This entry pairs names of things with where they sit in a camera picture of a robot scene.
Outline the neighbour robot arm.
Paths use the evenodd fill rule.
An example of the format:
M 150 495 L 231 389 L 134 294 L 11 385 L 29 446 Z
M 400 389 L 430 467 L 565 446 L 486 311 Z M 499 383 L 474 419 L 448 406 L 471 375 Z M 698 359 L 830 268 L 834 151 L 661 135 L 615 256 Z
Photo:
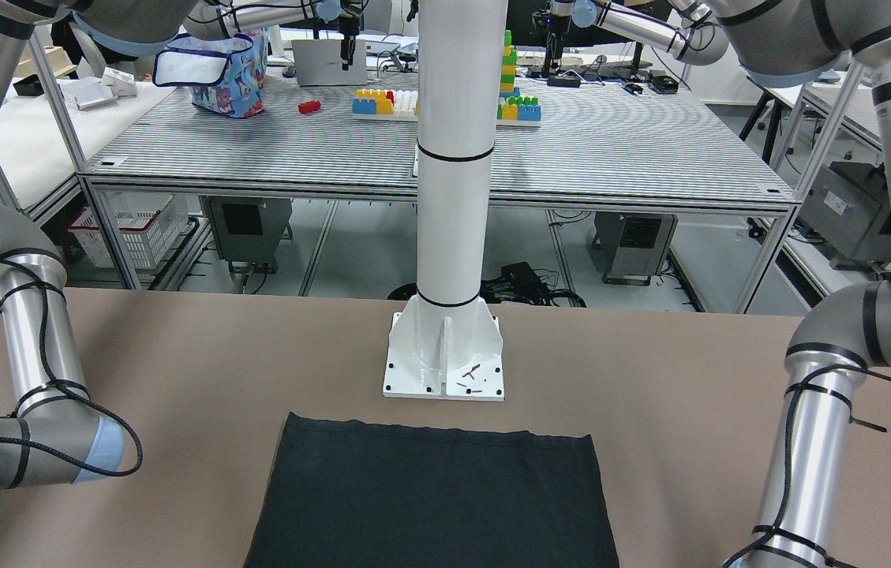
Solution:
M 354 67 L 355 47 L 367 3 L 365 1 L 256 1 L 242 5 L 197 1 L 182 26 L 199 39 L 229 39 L 240 32 L 271 28 L 297 21 L 336 21 L 340 35 L 341 67 Z

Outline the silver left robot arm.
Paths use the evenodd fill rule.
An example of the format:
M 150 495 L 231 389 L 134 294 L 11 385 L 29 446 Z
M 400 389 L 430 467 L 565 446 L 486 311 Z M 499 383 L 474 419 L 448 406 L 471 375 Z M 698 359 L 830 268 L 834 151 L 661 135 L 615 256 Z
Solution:
M 711 1 L 741 65 L 798 85 L 842 53 L 872 75 L 891 214 L 891 1 Z M 752 543 L 727 567 L 823 567 L 854 391 L 891 367 L 891 262 L 881 280 L 830 294 L 785 353 L 789 385 Z

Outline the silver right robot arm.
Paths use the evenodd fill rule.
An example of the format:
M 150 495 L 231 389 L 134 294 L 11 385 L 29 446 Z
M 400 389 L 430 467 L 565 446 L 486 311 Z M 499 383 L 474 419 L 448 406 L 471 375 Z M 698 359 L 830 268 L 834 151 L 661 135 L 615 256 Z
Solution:
M 0 109 L 36 26 L 73 12 L 118 53 L 167 46 L 193 1 L 0 1 Z M 15 409 L 0 417 L 0 490 L 134 474 L 138 435 L 89 399 L 64 298 L 67 273 L 38 224 L 0 204 L 0 316 Z

